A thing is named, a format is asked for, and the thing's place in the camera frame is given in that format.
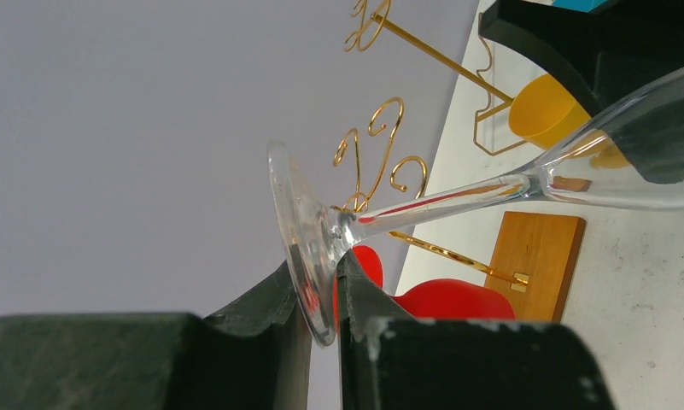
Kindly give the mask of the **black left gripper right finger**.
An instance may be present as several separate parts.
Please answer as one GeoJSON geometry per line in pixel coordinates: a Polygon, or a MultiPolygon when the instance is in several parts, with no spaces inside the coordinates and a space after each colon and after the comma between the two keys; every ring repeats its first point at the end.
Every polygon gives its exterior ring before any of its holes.
{"type": "Polygon", "coordinates": [[[352,252],[336,269],[345,409],[612,409],[586,344],[555,323],[414,319],[352,252]]]}

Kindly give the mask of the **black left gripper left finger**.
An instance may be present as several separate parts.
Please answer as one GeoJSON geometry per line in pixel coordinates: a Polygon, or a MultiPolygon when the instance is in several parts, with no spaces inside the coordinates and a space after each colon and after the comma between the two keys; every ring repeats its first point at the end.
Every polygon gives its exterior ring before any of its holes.
{"type": "Polygon", "coordinates": [[[0,317],[0,409],[303,409],[311,338],[288,267],[192,313],[0,317]]]}

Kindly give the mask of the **blue plastic goblet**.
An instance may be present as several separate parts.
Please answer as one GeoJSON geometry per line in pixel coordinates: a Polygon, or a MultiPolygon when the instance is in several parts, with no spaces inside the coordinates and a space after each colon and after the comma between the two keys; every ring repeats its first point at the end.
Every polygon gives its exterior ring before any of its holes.
{"type": "Polygon", "coordinates": [[[553,0],[552,6],[587,13],[604,3],[606,0],[553,0]]]}

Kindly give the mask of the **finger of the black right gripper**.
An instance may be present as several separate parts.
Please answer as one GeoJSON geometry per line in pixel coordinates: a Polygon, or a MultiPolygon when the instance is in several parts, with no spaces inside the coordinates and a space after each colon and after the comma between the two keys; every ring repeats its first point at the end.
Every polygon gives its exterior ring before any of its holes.
{"type": "MultiPolygon", "coordinates": [[[[684,1],[606,1],[589,12],[496,1],[478,32],[550,73],[590,116],[684,67],[684,1]]],[[[625,126],[601,151],[586,153],[591,167],[631,166],[649,183],[682,182],[684,127],[665,135],[663,120],[684,123],[684,108],[625,126]]]]}

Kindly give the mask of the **gold spiral rack wooden base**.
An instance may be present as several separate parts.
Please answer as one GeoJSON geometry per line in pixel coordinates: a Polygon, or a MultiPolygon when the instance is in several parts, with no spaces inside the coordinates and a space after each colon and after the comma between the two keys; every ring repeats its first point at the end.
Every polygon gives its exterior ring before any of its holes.
{"type": "MultiPolygon", "coordinates": [[[[354,146],[356,188],[342,207],[343,212],[359,214],[369,208],[372,194],[361,187],[360,132],[351,128],[340,140],[333,160],[337,167],[354,146]]],[[[571,215],[505,211],[488,264],[449,248],[407,235],[399,230],[386,235],[412,249],[420,249],[437,259],[454,262],[485,275],[484,284],[476,284],[501,293],[511,303],[515,318],[559,322],[570,289],[586,222],[571,215]],[[543,234],[552,233],[558,243],[544,244],[543,234]]],[[[475,284],[462,278],[454,278],[475,284]]]]}

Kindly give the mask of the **clear champagne flute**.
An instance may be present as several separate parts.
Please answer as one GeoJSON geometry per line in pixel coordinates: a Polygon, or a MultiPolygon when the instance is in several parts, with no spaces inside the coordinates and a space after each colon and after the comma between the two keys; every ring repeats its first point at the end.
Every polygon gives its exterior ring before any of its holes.
{"type": "Polygon", "coordinates": [[[267,158],[301,312],[314,341],[327,347],[336,337],[336,267],[370,237],[514,202],[684,210],[684,68],[613,103],[520,167],[376,211],[341,211],[318,201],[282,141],[268,143],[267,158]]]}

